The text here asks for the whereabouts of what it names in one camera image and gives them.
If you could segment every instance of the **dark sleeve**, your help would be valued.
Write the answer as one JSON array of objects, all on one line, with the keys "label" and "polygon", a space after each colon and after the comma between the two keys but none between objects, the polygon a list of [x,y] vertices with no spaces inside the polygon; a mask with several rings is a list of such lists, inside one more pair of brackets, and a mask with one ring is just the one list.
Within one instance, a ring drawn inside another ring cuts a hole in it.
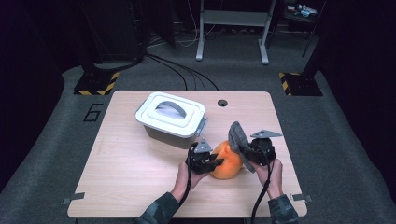
[{"label": "dark sleeve", "polygon": [[166,192],[154,201],[133,224],[166,224],[177,212],[179,206],[175,197]]},{"label": "dark sleeve", "polygon": [[273,223],[298,223],[298,214],[285,194],[268,201]]}]

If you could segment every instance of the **yellow and black hazard tape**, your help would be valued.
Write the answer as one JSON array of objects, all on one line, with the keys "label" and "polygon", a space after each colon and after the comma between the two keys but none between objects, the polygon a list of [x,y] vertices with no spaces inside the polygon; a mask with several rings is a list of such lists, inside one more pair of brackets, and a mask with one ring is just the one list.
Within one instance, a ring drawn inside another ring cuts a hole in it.
[{"label": "yellow and black hazard tape", "polygon": [[105,91],[74,91],[76,95],[109,95],[111,90],[114,88],[116,84],[117,77],[119,77],[120,73],[115,73],[111,78],[110,82],[107,85]]},{"label": "yellow and black hazard tape", "polygon": [[291,95],[290,86],[288,81],[286,80],[286,75],[294,75],[299,76],[299,73],[279,73],[280,81],[282,82],[283,91],[285,91],[286,95]]}]

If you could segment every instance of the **orange object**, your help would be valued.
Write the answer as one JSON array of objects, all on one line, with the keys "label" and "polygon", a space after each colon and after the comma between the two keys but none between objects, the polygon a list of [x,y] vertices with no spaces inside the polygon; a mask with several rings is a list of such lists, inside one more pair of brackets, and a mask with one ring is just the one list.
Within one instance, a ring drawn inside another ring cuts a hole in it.
[{"label": "orange object", "polygon": [[211,174],[217,179],[231,179],[239,173],[243,163],[241,157],[233,152],[227,141],[218,145],[212,154],[218,154],[216,159],[224,159],[222,165],[216,167]]}]

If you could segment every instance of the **person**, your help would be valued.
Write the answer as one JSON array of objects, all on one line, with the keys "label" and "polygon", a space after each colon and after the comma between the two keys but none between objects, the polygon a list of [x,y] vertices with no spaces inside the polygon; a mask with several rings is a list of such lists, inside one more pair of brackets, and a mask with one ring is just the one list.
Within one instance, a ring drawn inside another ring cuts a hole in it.
[{"label": "person", "polygon": [[[268,169],[266,166],[260,166],[251,162],[255,168],[257,176],[264,186],[267,180]],[[298,214],[291,205],[289,198],[282,191],[282,171],[283,164],[279,159],[271,162],[273,172],[270,177],[270,184],[268,186],[268,196],[270,201],[268,205],[270,208],[271,219],[273,223],[298,223]],[[198,175],[191,172],[191,189],[193,190],[200,180],[206,177],[208,173]],[[155,200],[146,211],[133,224],[166,224],[179,208],[179,202],[183,198],[188,181],[188,167],[183,161],[178,166],[178,173],[175,186],[170,192],[166,192],[163,196]]]}]

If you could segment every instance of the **wooden tabletop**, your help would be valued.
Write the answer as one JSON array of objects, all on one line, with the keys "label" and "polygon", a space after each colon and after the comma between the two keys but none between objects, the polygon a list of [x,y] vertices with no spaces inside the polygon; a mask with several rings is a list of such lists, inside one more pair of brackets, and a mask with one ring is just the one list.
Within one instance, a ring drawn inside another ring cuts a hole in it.
[{"label": "wooden tabletop", "polygon": [[[134,116],[154,91],[116,91],[92,146],[76,193],[84,198],[70,203],[70,217],[139,217],[176,180],[178,165],[187,149],[171,147],[150,138]],[[247,139],[262,129],[282,133],[269,93],[264,91],[164,91],[205,106],[207,124],[201,136],[215,148],[228,138],[239,121]],[[226,100],[219,106],[218,100]],[[283,163],[283,191],[300,194],[285,138],[272,138]],[[233,179],[204,178],[192,190],[174,217],[250,217],[262,185],[256,174],[243,167]],[[265,195],[256,217],[269,217]],[[290,199],[299,216],[307,212],[303,201]]]}]

